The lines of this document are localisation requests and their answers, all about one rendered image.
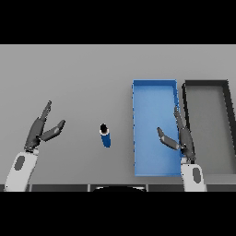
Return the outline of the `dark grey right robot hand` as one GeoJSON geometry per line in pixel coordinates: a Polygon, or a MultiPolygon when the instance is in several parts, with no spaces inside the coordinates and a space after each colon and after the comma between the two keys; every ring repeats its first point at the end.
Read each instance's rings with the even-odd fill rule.
{"type": "Polygon", "coordinates": [[[195,149],[194,149],[194,141],[191,136],[191,132],[189,129],[183,125],[183,120],[181,114],[177,107],[174,107],[173,115],[175,117],[175,121],[177,124],[177,129],[179,132],[179,141],[175,141],[174,139],[166,136],[160,127],[157,128],[157,133],[159,135],[159,141],[166,145],[167,147],[178,150],[180,149],[187,162],[191,164],[195,163],[195,149]]]}

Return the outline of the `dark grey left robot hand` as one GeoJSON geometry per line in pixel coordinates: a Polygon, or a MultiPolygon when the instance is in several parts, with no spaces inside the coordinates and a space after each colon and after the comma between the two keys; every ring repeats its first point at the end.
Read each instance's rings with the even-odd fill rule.
{"type": "Polygon", "coordinates": [[[44,126],[47,121],[47,116],[51,111],[51,107],[52,102],[49,100],[43,109],[41,116],[37,117],[33,122],[24,146],[26,152],[33,153],[34,149],[40,145],[41,141],[47,142],[61,134],[65,126],[65,120],[62,120],[55,127],[44,132],[44,126]]]}

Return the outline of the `dark grey bin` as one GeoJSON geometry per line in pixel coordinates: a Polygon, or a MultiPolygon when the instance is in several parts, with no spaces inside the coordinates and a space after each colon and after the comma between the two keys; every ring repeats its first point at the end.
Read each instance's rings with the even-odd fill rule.
{"type": "Polygon", "coordinates": [[[204,174],[236,174],[236,120],[229,81],[185,80],[186,125],[204,174]]]}

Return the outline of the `blue bin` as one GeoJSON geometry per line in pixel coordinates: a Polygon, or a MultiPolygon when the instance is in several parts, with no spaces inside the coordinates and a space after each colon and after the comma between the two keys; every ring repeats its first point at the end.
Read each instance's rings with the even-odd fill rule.
{"type": "Polygon", "coordinates": [[[134,79],[132,83],[135,176],[181,175],[181,151],[163,145],[157,128],[179,142],[174,107],[179,106],[175,79],[134,79]]]}

